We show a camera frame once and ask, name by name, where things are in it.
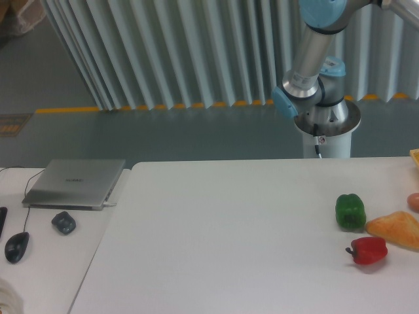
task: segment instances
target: gray floor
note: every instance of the gray floor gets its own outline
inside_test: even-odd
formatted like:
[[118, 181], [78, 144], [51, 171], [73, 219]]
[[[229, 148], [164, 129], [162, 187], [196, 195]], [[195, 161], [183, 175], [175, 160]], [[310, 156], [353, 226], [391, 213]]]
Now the gray floor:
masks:
[[[47, 20], [0, 48], [0, 114], [94, 103]], [[361, 101], [353, 157], [408, 156], [419, 148], [419, 102]], [[35, 114], [0, 138], [0, 167], [45, 167], [53, 158], [163, 160], [302, 158], [291, 121], [273, 106], [119, 113]]]

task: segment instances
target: bread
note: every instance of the bread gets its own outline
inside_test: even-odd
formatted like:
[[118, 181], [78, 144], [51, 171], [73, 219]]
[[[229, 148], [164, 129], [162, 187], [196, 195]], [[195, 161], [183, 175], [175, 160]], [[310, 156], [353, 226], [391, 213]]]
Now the bread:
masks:
[[419, 250], [419, 222], [409, 213], [396, 211], [388, 216], [368, 221], [366, 231], [372, 236], [402, 247]]

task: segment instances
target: laptop lid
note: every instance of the laptop lid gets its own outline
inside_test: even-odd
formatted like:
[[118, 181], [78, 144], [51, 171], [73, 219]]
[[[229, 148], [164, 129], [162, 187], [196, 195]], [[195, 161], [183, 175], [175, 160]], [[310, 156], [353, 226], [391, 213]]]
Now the laptop lid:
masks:
[[125, 160], [52, 160], [22, 201], [24, 206], [100, 210]]

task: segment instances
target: black computer mouse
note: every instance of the black computer mouse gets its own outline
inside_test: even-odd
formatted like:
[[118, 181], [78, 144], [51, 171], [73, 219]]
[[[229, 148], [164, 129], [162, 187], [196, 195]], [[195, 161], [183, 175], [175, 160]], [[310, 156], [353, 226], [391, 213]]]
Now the black computer mouse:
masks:
[[20, 232], [12, 236], [5, 246], [6, 259], [15, 264], [20, 261], [25, 255], [27, 243], [29, 242], [29, 234], [27, 232]]
[[58, 231], [65, 236], [76, 228], [76, 221], [66, 211], [62, 211], [61, 213], [57, 214], [52, 219], [51, 223], [55, 225]]

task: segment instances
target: corrugated wall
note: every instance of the corrugated wall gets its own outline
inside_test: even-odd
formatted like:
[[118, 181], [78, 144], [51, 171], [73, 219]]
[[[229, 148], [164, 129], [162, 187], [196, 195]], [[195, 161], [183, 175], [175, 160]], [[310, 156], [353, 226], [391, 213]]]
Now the corrugated wall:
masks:
[[[291, 68], [296, 0], [43, 0], [100, 109], [266, 103]], [[368, 6], [338, 34], [346, 94], [419, 98], [419, 33]]]

